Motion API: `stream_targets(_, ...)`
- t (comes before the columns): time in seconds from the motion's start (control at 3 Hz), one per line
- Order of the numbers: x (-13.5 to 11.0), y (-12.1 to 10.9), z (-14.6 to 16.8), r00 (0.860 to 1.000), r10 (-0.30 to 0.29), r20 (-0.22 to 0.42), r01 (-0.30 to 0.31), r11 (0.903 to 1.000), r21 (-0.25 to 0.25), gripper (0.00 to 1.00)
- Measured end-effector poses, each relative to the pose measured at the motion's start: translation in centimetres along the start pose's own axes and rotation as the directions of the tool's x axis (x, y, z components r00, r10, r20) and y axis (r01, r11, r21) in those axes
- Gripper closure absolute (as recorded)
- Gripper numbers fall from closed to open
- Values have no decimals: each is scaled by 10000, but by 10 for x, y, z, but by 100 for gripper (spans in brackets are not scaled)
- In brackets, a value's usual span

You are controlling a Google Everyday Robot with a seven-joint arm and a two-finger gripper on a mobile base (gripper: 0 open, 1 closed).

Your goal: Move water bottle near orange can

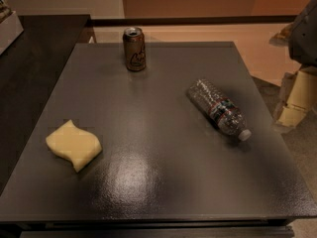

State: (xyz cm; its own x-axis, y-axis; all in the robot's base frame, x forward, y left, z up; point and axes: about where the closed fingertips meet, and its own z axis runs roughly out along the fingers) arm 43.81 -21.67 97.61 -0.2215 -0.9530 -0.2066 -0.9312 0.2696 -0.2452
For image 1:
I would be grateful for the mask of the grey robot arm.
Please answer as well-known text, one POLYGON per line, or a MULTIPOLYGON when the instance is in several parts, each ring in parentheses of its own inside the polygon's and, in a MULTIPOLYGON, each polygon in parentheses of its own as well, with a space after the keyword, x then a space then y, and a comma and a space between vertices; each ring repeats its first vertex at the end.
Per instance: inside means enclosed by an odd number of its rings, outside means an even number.
POLYGON ((295 18, 288 40, 292 60, 300 64, 296 73, 286 73, 281 82, 279 102, 273 112, 273 128, 288 133, 317 104, 317 0, 310 0, 295 18))

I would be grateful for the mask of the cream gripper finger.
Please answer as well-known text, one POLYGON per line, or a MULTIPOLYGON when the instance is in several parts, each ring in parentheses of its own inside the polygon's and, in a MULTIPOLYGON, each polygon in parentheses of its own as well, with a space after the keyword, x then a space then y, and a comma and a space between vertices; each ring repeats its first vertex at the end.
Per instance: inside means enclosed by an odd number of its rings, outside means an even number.
POLYGON ((308 110, 287 106, 285 102, 278 102, 273 111, 272 128, 276 132, 290 132, 307 116, 308 110))

